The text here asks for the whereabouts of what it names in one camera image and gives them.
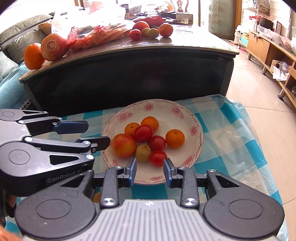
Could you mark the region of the white floral plate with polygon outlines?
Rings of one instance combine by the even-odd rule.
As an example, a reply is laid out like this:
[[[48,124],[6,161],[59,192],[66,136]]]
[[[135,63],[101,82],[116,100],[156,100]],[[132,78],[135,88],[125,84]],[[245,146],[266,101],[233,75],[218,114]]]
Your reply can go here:
[[[107,122],[102,136],[108,136],[112,140],[115,135],[123,133],[127,124],[133,122],[140,124],[147,116],[155,117],[159,122],[156,135],[165,138],[166,133],[172,129],[180,130],[185,135],[185,143],[181,147],[177,149],[166,147],[164,152],[176,167],[193,167],[203,148],[203,130],[198,118],[180,103],[149,99],[128,105]],[[109,168],[118,165],[125,166],[130,158],[117,157],[110,146],[101,151],[101,159]],[[165,182],[163,167],[155,167],[150,161],[137,162],[135,184],[158,185]]]

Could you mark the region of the dark coffee table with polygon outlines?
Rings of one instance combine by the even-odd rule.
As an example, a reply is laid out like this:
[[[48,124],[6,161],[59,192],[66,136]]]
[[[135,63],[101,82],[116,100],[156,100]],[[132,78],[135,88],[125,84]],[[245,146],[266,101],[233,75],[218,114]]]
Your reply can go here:
[[[146,99],[225,95],[238,51],[198,26],[168,38],[123,38],[75,53],[20,78],[38,110],[68,116]]]

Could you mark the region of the orange mandarin partly hidden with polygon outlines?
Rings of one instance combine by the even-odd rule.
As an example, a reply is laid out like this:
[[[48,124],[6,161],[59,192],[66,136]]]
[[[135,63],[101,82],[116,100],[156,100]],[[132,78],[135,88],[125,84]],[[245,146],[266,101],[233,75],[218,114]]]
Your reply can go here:
[[[177,129],[172,129],[166,133],[166,144],[172,148],[177,149],[185,142],[185,135]]]

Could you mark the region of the red cherry tomato with stem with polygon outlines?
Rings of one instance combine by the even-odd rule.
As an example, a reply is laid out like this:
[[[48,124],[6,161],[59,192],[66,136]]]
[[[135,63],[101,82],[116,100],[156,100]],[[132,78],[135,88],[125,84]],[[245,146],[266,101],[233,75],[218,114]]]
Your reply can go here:
[[[166,153],[161,150],[153,151],[149,157],[150,162],[155,167],[162,167],[163,161],[167,157]]]

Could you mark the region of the orange fruit on table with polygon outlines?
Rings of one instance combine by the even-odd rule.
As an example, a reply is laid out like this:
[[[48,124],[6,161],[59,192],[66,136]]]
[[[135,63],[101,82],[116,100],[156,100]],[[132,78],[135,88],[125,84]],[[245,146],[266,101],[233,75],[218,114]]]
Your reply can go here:
[[[170,35],[173,33],[173,30],[174,29],[173,29],[172,25],[170,25],[168,23],[163,23],[162,25],[160,25],[158,27],[159,34],[164,38],[170,37]]]

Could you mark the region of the orange on coffee table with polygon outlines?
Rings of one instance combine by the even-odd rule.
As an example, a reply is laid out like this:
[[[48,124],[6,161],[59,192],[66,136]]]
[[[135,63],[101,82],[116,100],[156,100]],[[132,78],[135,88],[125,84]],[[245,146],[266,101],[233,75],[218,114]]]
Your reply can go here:
[[[28,69],[35,70],[41,68],[45,63],[45,58],[41,53],[41,44],[34,43],[27,46],[23,59]]]

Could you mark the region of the yellow-green fruit on table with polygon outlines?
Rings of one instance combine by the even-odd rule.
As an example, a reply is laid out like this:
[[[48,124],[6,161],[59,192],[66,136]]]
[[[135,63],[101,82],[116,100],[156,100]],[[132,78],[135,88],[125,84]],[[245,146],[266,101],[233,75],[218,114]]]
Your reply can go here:
[[[158,31],[158,29],[151,28],[151,29],[147,30],[146,36],[151,39],[156,39],[159,36],[159,31]]]

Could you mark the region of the red tomato on table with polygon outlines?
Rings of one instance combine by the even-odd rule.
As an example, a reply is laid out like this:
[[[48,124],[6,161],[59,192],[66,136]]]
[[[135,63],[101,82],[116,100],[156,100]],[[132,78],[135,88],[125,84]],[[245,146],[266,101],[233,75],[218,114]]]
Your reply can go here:
[[[142,37],[142,32],[138,29],[133,29],[130,31],[128,36],[133,41],[139,41]]]

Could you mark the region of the brown-green small fruit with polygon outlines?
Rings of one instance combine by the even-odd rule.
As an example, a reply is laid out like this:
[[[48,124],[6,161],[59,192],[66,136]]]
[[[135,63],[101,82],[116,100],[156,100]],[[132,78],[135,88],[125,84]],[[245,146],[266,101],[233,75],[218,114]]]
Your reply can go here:
[[[93,197],[93,202],[99,203],[100,202],[100,198],[101,198],[101,193],[100,192],[96,193],[94,195],[94,197]]]

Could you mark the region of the red apple with sticker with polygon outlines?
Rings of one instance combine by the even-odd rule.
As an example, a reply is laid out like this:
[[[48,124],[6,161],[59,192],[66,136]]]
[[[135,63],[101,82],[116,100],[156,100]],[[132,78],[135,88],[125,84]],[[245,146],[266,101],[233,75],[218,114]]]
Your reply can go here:
[[[41,54],[48,61],[62,58],[67,51],[67,40],[56,33],[49,34],[41,42]]]

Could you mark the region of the yellow-green small fruit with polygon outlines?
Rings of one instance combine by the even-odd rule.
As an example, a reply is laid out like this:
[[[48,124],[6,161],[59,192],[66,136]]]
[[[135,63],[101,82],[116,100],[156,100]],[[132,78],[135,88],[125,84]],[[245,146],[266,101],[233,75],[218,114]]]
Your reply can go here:
[[[147,162],[151,155],[151,148],[147,144],[142,144],[137,147],[135,151],[135,157],[138,162]]]

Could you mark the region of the red-yellow nectarine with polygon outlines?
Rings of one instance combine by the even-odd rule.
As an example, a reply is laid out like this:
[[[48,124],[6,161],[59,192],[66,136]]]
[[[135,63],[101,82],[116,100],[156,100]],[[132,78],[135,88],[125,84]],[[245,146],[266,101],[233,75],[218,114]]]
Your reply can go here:
[[[137,143],[132,136],[120,133],[111,140],[111,148],[115,156],[119,158],[130,158],[135,154]]]

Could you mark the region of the grey-green sofa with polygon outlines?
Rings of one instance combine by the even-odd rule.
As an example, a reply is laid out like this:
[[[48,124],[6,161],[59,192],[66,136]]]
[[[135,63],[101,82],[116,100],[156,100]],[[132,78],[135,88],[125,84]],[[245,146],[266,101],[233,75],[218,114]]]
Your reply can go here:
[[[39,25],[52,18],[51,15],[37,15],[18,22],[1,33],[1,83],[23,62],[27,46],[40,44],[46,37]]]

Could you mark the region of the small orange mandarin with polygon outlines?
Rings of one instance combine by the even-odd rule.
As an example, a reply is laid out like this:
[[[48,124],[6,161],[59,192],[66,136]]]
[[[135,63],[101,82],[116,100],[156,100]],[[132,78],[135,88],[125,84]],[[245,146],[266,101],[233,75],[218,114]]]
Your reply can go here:
[[[156,132],[159,129],[159,122],[158,120],[153,116],[147,116],[144,118],[141,123],[142,126],[146,125],[152,128],[153,132]]]

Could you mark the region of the pale small fruit on table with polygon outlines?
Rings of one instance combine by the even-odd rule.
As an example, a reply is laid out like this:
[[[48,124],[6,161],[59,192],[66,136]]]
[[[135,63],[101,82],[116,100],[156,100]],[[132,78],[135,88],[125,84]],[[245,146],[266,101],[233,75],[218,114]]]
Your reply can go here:
[[[143,28],[142,29],[142,36],[147,37],[147,32],[150,30],[150,28]]]

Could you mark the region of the wooden tv cabinet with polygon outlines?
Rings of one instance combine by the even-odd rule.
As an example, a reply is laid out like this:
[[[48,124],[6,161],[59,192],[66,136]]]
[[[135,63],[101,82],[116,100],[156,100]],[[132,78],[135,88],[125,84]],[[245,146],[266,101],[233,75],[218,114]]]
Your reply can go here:
[[[295,87],[295,55],[256,32],[249,33],[246,51],[248,52],[248,60],[255,58],[262,64],[261,73],[263,75],[266,75],[267,72],[273,74],[276,63],[288,64],[287,79],[277,80],[281,87],[278,98],[283,100],[287,96],[290,102],[295,105],[295,93],[292,92]]]

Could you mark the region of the blue sofa cover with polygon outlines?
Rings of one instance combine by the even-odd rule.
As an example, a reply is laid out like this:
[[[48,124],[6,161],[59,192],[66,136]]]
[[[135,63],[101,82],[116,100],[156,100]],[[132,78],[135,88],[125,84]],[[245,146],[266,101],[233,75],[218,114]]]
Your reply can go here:
[[[3,108],[19,109],[29,98],[19,78],[29,70],[24,63],[16,67],[1,82],[0,106]]]

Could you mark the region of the blue checkered tablecloth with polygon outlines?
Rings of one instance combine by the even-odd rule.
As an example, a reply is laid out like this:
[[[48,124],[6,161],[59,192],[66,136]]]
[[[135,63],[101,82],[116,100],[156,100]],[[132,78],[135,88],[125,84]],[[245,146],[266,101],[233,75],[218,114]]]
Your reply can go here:
[[[274,198],[282,200],[274,178],[267,165],[258,136],[251,120],[239,102],[221,95],[177,101],[188,108],[201,123],[204,145],[193,168],[197,173],[216,169]],[[99,137],[107,122],[120,112],[119,119],[127,120],[122,108],[97,110],[63,117],[64,120],[87,120],[89,130],[81,137]],[[119,191],[121,199],[176,199],[180,189],[170,189],[166,184],[156,186],[133,185],[131,190]]]

